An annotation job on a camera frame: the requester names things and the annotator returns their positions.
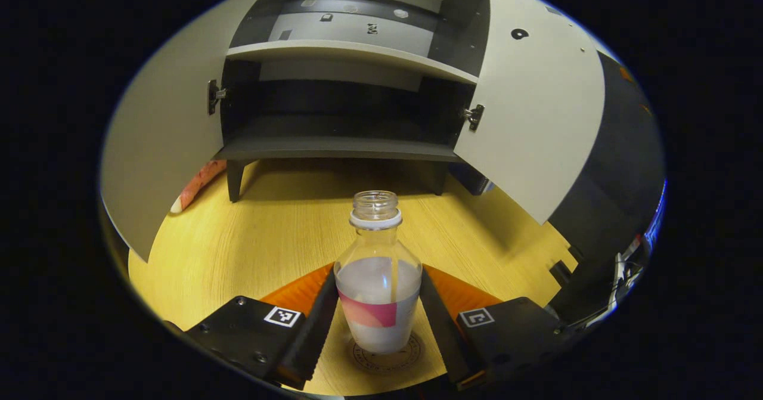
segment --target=circular coaster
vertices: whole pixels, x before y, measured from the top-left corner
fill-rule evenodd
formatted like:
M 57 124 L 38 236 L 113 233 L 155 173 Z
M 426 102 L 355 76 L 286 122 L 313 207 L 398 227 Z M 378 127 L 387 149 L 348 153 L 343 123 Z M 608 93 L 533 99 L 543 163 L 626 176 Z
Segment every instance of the circular coaster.
M 357 367 L 374 375 L 385 375 L 409 368 L 418 362 L 422 353 L 421 341 L 411 334 L 403 349 L 392 354 L 374 354 L 360 348 L 354 340 L 349 341 L 351 360 Z

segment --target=bottle neck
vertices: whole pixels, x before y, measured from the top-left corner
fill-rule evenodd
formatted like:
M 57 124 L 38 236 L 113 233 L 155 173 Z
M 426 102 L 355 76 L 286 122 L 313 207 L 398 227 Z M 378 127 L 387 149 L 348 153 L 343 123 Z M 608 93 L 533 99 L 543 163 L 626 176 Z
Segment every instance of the bottle neck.
M 365 244 L 393 245 L 398 240 L 398 227 L 390 227 L 379 231 L 355 228 L 358 239 Z

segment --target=hole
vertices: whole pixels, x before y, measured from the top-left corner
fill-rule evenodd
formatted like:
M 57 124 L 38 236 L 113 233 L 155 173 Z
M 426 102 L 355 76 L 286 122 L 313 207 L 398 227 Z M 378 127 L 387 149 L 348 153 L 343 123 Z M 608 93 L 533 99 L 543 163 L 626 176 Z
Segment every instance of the hole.
M 511 356 L 509 354 L 498 354 L 493 357 L 493 364 L 506 364 L 506 362 L 511 361 Z

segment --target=bottle mouth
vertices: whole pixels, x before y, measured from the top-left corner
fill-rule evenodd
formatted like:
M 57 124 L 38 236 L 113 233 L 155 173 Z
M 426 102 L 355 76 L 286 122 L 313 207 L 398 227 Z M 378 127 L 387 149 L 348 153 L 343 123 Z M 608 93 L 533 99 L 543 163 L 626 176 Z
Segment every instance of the bottle mouth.
M 370 190 L 355 194 L 352 214 L 363 221 L 390 220 L 398 215 L 398 195 L 392 191 Z

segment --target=pink label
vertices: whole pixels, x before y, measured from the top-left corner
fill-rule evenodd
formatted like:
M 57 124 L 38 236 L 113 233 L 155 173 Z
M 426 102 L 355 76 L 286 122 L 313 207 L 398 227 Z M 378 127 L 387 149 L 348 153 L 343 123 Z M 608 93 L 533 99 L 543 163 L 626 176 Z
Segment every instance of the pink label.
M 368 327 L 394 327 L 396 315 L 398 313 L 397 303 L 387 303 L 384 305 L 371 305 L 368 303 L 352 300 L 339 292 L 342 300 L 342 308 L 347 319 L 355 324 L 362 324 Z

